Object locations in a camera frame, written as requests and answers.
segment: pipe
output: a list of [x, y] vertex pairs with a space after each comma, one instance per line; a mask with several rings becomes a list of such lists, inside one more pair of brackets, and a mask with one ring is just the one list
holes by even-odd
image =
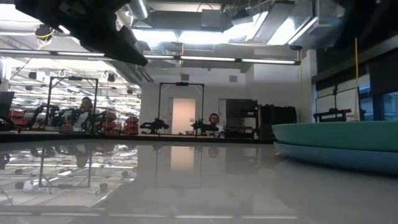
[[127, 9], [135, 19], [143, 20], [149, 16], [150, 10], [146, 0], [132, 0]]

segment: teal tray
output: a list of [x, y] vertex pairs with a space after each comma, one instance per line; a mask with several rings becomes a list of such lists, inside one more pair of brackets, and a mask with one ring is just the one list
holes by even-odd
[[272, 129], [283, 144], [398, 152], [398, 121], [281, 124]]

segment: ceiling duct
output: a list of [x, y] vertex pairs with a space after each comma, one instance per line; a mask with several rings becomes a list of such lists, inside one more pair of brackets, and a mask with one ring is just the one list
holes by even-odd
[[146, 0], [131, 0], [127, 5], [134, 19], [143, 20], [149, 16], [150, 9]]
[[276, 1], [255, 34], [253, 41], [268, 43], [276, 30], [286, 21], [294, 7], [295, 2], [293, 1]]

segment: door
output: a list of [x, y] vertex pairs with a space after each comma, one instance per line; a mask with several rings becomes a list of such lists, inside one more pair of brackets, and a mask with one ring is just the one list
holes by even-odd
[[174, 98], [172, 134], [192, 131], [191, 124], [195, 122], [196, 101], [194, 99]]

